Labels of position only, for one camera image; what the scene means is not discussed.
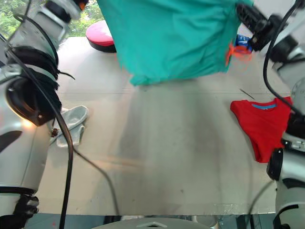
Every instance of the red stool top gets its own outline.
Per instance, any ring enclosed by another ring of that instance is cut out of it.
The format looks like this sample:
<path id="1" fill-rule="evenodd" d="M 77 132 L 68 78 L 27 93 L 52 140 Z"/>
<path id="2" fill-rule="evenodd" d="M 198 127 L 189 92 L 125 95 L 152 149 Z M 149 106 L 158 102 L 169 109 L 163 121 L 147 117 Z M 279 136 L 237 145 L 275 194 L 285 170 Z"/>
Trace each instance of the red stool top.
<path id="1" fill-rule="evenodd" d="M 92 24 L 86 31 L 86 37 L 97 45 L 110 46 L 114 44 L 105 20 Z"/>

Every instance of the red shirt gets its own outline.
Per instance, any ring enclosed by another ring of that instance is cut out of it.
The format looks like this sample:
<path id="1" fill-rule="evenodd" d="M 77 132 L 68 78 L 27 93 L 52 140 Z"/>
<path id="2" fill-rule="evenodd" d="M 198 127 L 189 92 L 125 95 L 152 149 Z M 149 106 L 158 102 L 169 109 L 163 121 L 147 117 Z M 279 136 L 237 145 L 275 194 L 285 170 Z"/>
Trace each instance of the red shirt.
<path id="1" fill-rule="evenodd" d="M 281 138 L 287 127 L 290 108 L 275 98 L 269 103 L 233 101 L 231 111 L 249 136 L 255 159 L 268 163 L 274 149 L 283 147 Z"/>

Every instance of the white table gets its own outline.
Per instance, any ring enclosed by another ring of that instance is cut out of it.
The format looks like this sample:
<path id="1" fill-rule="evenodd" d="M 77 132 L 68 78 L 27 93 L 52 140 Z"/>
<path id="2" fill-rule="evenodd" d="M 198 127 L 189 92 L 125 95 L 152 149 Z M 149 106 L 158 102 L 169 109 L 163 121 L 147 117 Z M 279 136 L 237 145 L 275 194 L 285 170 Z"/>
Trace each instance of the white table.
<path id="1" fill-rule="evenodd" d="M 234 60 L 227 74 L 133 87 L 115 54 L 69 38 L 59 51 L 59 96 L 66 108 L 90 110 L 79 150 L 111 176 L 123 215 L 245 214 L 269 181 L 266 164 L 230 111 L 233 100 L 267 102 L 262 61 Z M 275 89 L 288 89 L 270 70 Z M 37 196 L 42 213 L 60 213 L 67 150 L 52 145 Z M 274 212 L 275 185 L 255 213 Z M 114 214 L 104 177 L 75 157 L 68 214 Z"/>

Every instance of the green foliage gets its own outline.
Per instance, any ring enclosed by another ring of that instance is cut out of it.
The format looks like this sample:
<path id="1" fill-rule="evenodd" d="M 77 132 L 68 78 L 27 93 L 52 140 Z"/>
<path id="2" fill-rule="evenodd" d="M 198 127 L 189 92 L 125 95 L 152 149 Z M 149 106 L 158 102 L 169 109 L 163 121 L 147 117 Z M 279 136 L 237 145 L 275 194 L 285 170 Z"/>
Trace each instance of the green foliage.
<path id="1" fill-rule="evenodd" d="M 0 0 L 0 33 L 8 38 L 18 27 L 19 22 L 14 19 L 14 13 L 24 13 L 28 0 Z M 33 0 L 33 7 L 46 0 Z M 90 0 L 86 9 L 81 13 L 81 19 L 70 23 L 71 37 L 86 35 L 87 28 L 93 23 L 103 20 L 104 17 L 97 2 Z"/>

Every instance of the teal shirt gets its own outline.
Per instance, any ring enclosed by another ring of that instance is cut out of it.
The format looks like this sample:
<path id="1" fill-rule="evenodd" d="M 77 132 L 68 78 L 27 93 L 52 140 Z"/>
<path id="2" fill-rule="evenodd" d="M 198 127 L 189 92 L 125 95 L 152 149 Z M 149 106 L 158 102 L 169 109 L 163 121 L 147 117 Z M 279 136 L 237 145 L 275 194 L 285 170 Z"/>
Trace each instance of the teal shirt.
<path id="1" fill-rule="evenodd" d="M 240 0 L 99 0 L 133 85 L 226 72 Z M 250 0 L 243 3 L 252 4 Z"/>

